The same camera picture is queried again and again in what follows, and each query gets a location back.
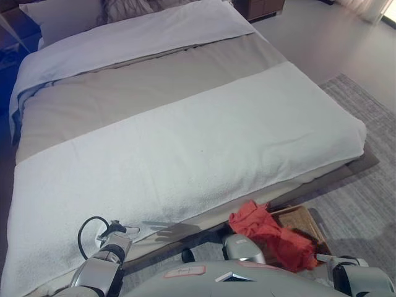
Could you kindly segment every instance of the nightstand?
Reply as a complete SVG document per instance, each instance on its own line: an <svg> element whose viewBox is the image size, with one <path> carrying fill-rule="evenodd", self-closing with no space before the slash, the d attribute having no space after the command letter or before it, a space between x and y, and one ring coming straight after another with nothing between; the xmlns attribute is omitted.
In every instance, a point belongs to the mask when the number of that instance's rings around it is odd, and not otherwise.
<svg viewBox="0 0 396 297"><path fill-rule="evenodd" d="M248 21L281 12L285 0L233 0L235 9Z"/></svg>

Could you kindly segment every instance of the white bedsheet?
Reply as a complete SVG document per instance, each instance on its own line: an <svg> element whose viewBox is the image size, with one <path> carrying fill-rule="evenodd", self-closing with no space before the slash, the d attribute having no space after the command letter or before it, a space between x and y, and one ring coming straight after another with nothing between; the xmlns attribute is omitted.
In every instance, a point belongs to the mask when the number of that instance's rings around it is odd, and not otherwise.
<svg viewBox="0 0 396 297"><path fill-rule="evenodd" d="M55 145L15 168L1 296L80 265L76 234L91 215L139 226L142 239L152 225L358 157L365 137L360 120L284 62Z"/></svg>
<svg viewBox="0 0 396 297"><path fill-rule="evenodd" d="M253 33L254 28L228 2L202 0L94 28L58 41L22 62L11 100L10 116L30 88L130 59L189 45ZM14 121L10 119L11 133Z"/></svg>

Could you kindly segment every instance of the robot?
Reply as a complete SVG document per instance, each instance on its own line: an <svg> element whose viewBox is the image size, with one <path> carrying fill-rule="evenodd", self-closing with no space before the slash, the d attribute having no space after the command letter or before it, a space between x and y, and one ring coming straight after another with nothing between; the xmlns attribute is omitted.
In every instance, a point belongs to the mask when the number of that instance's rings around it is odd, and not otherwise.
<svg viewBox="0 0 396 297"><path fill-rule="evenodd" d="M118 221L112 221L97 239L102 242L100 250L77 269L69 288L55 297L119 296L124 277L123 262L132 240ZM326 262L329 278L334 282L333 289L267 265L261 250L245 236L228 235L223 245L227 260L195 262L194 255L187 249L182 253L183 264L158 273L125 296L396 296L390 278L362 259L315 255L317 260Z"/></svg>

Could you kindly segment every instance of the red cloth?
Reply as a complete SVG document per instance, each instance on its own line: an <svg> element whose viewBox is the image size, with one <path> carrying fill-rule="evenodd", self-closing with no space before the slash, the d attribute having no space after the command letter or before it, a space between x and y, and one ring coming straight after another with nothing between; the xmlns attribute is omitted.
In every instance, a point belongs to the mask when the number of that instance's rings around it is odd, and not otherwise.
<svg viewBox="0 0 396 297"><path fill-rule="evenodd" d="M255 242L265 241L284 268L292 272L315 268L317 261L312 256L315 253L312 242L288 228L279 227L267 206L257 206L252 200L246 202L238 213L230 215L231 228Z"/></svg>

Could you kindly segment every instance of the pillow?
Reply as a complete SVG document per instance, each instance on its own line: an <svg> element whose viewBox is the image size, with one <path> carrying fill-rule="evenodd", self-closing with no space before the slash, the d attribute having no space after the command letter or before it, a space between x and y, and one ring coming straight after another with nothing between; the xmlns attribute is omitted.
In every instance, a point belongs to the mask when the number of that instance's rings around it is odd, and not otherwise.
<svg viewBox="0 0 396 297"><path fill-rule="evenodd" d="M104 11L108 24L154 12L146 0L105 0Z"/></svg>
<svg viewBox="0 0 396 297"><path fill-rule="evenodd" d="M45 46L103 25L101 0L45 0L19 8L41 29Z"/></svg>
<svg viewBox="0 0 396 297"><path fill-rule="evenodd" d="M164 9L181 6L198 0L148 0L154 12L163 11Z"/></svg>

